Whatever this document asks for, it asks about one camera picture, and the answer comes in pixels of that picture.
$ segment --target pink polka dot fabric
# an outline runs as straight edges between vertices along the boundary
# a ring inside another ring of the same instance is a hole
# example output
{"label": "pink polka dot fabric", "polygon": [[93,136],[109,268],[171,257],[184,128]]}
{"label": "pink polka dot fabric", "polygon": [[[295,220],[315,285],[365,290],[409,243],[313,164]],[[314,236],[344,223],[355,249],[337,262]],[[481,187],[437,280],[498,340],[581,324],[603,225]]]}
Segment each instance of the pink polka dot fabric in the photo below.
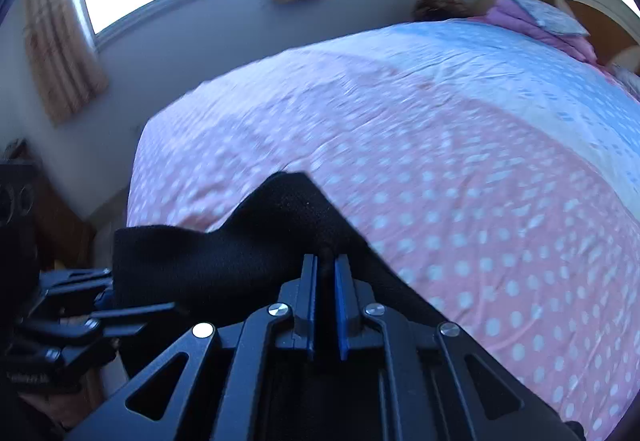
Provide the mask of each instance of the pink polka dot fabric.
{"label": "pink polka dot fabric", "polygon": [[563,420],[613,429],[639,388],[639,226],[589,163],[452,85],[295,50],[148,123],[128,224],[214,229],[278,170],[307,172]]}

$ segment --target curved headboard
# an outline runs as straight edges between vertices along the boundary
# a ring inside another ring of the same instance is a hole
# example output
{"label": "curved headboard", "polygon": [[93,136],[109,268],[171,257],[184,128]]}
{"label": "curved headboard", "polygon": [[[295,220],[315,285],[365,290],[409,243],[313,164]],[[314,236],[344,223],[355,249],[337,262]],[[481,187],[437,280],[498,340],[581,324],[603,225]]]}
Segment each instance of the curved headboard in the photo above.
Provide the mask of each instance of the curved headboard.
{"label": "curved headboard", "polygon": [[[476,1],[474,13],[485,14],[494,1]],[[603,58],[606,58],[606,62],[617,62],[631,70],[638,69],[640,66],[640,47],[638,47],[640,45],[640,17],[624,2],[621,0],[553,0],[553,2],[556,7],[573,15],[589,30],[592,37],[591,43],[599,58],[601,54],[598,53],[597,43],[600,43],[601,52]],[[595,20],[602,15],[605,15],[610,21]],[[619,33],[618,43],[613,43],[614,37],[612,35],[616,33]]]}

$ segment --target bed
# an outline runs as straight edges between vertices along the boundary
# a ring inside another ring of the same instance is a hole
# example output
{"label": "bed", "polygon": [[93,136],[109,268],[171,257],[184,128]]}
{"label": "bed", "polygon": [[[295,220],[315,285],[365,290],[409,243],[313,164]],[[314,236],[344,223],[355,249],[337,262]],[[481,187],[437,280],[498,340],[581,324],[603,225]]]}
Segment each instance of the bed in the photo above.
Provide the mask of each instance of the bed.
{"label": "bed", "polygon": [[[596,53],[638,65],[622,2],[549,2],[615,23],[625,37]],[[306,171],[405,283],[603,440],[640,387],[639,120],[599,69],[522,34],[401,24],[287,50],[157,114],[127,223],[212,230],[269,174]]]}

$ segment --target pink pillow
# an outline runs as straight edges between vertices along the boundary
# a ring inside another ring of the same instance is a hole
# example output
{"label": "pink pillow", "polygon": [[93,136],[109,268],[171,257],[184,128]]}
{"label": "pink pillow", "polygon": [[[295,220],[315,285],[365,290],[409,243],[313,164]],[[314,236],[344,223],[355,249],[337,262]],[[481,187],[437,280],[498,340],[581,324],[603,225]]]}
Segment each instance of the pink pillow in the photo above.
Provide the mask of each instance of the pink pillow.
{"label": "pink pillow", "polygon": [[[520,5],[515,1],[496,0],[494,4],[494,8],[497,8],[504,14],[507,14],[511,17],[518,18],[519,20],[523,20],[525,22],[528,22],[529,24],[533,24],[536,27],[538,26],[536,24],[535,19],[531,17],[527,12],[525,12],[520,7]],[[593,50],[593,46],[583,36],[578,36],[578,35],[556,36],[556,35],[551,35],[549,32],[545,30],[542,30],[542,31],[544,31],[546,34],[550,35],[551,37],[563,40],[569,46],[574,47],[582,56],[584,56],[584,60],[580,60],[581,62],[587,62],[587,63],[590,63],[591,65],[596,65],[596,63],[598,62],[598,58],[596,57],[596,53]],[[558,47],[556,46],[556,44],[551,44],[549,42],[546,42],[546,44],[550,44],[550,46],[553,46],[553,47]]]}
{"label": "pink pillow", "polygon": [[564,51],[565,53],[567,53],[567,55],[575,58],[580,62],[588,62],[587,57],[585,57],[585,55],[578,51],[574,46],[571,46],[564,40],[560,40],[558,37],[552,35],[548,31],[542,30],[535,24],[531,24],[526,20],[512,17],[511,15],[506,14],[496,6],[486,12],[484,19],[489,24],[493,24],[494,26],[500,26],[501,28],[505,28],[507,30],[516,31],[517,33],[521,33],[539,40],[540,42],[544,42],[548,46],[553,46],[560,51]]}

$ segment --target brown furry object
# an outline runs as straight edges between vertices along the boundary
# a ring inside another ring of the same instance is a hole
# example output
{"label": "brown furry object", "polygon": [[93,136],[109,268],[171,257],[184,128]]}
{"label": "brown furry object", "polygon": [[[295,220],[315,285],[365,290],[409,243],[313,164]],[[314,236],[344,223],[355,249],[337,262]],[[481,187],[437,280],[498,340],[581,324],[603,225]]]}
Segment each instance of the brown furry object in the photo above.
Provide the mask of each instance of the brown furry object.
{"label": "brown furry object", "polygon": [[417,0],[412,11],[414,22],[471,17],[463,0]]}

